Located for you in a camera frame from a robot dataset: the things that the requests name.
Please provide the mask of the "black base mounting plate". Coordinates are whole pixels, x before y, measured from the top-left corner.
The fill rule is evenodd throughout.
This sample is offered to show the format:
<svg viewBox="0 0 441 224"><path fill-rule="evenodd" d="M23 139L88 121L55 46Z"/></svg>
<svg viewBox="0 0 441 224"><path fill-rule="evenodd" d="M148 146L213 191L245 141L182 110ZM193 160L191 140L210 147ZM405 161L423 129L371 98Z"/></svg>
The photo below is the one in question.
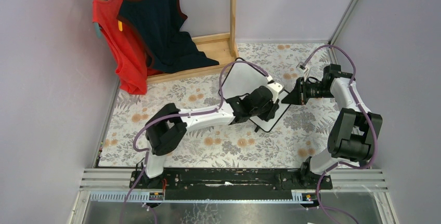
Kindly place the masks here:
<svg viewBox="0 0 441 224"><path fill-rule="evenodd" d="M155 189L166 200L292 200L294 191L315 193L333 188L330 176L319 180L301 169L165 168L152 179L140 169L131 173L130 187Z"/></svg>

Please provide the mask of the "white whiteboard black frame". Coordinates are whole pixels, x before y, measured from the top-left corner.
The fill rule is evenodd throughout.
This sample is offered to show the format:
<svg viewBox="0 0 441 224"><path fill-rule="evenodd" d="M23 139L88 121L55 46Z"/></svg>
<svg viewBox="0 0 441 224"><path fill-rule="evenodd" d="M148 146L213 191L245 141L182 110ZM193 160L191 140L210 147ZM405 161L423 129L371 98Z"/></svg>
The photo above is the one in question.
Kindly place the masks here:
<svg viewBox="0 0 441 224"><path fill-rule="evenodd" d="M261 69L257 68L255 64L247 64L242 58L238 58L231 66L225 78L223 78L223 98L226 100L234 96L245 96L260 86L266 86L268 82L269 79L267 75L262 72ZM266 133L270 132L276 126L277 122L281 120L289 108L288 104L281 102L281 100L288 95L288 91L285 90L284 85L280 82L276 82L276 85L280 90L278 95L279 108L275 111L275 117L269 121L261 120L258 116L250 118L251 122Z"/></svg>

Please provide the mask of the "aluminium slotted rail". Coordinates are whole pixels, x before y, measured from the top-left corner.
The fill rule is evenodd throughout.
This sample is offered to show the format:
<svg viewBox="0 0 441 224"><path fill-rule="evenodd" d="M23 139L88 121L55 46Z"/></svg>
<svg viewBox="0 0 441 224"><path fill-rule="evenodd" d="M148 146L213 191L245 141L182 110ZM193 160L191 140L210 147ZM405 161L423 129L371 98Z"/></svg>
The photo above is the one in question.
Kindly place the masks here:
<svg viewBox="0 0 441 224"><path fill-rule="evenodd" d="M317 198L315 189L283 189L270 185L220 185L191 183L181 189L177 184L162 189L95 189L90 191L90 200L101 202L140 203L306 203Z"/></svg>

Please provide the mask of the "red tank top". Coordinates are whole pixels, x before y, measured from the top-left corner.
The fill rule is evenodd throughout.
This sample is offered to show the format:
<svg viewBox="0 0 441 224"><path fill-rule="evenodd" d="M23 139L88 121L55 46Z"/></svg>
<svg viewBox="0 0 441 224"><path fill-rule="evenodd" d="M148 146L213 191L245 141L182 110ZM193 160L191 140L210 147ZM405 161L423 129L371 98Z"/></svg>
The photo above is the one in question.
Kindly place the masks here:
<svg viewBox="0 0 441 224"><path fill-rule="evenodd" d="M122 2L93 0L92 22L100 26L100 32L116 61L115 74L120 79L120 88L132 95L144 95L147 93L147 55L129 27L119 30L117 16Z"/></svg>

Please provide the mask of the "navy tank top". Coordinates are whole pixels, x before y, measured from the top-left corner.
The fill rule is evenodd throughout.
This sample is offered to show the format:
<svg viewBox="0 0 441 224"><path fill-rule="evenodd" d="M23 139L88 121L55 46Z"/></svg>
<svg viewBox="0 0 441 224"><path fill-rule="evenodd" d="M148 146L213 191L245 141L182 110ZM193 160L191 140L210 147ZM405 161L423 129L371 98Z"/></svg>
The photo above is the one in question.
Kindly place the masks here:
<svg viewBox="0 0 441 224"><path fill-rule="evenodd" d="M179 0L123 0L117 16L140 39L150 69L170 74L219 65L181 31L187 18Z"/></svg>

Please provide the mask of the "wooden clothes rack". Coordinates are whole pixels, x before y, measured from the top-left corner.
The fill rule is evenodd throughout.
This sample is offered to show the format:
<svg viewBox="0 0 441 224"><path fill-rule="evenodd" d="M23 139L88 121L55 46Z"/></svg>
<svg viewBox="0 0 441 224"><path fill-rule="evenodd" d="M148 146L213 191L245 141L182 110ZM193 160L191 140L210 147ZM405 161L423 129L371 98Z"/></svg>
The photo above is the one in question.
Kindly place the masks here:
<svg viewBox="0 0 441 224"><path fill-rule="evenodd" d="M230 0L229 32L194 37L192 40L200 51L219 62L219 65L181 71L173 74L148 76L147 83L161 83L219 73L227 64L239 57L236 45L236 0Z"/></svg>

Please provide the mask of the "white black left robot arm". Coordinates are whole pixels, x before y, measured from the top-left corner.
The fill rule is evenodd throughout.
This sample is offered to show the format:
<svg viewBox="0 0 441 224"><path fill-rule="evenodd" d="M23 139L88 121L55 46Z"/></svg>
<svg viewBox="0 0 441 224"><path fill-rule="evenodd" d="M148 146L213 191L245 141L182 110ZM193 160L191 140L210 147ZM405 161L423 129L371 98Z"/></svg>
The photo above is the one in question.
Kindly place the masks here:
<svg viewBox="0 0 441 224"><path fill-rule="evenodd" d="M266 122L273 119L282 90L278 83L260 86L244 97L231 97L213 109L178 109L173 103L167 104L145 125L149 141L144 162L146 176L151 179L163 174L166 155L177 148L187 132L244 123L253 117Z"/></svg>

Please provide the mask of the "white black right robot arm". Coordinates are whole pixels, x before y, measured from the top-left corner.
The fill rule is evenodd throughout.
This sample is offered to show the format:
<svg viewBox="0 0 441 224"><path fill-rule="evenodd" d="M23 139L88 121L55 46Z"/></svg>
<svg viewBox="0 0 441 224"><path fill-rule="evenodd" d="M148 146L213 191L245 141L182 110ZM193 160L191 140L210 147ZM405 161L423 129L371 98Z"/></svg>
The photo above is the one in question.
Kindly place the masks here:
<svg viewBox="0 0 441 224"><path fill-rule="evenodd" d="M353 74L343 72L340 65L328 65L320 81L298 78L294 89L281 102L303 106L312 98L333 98L340 112L329 133L327 148L309 157L302 170L307 175L321 175L340 164L356 169L370 166L377 155L383 119L360 99Z"/></svg>

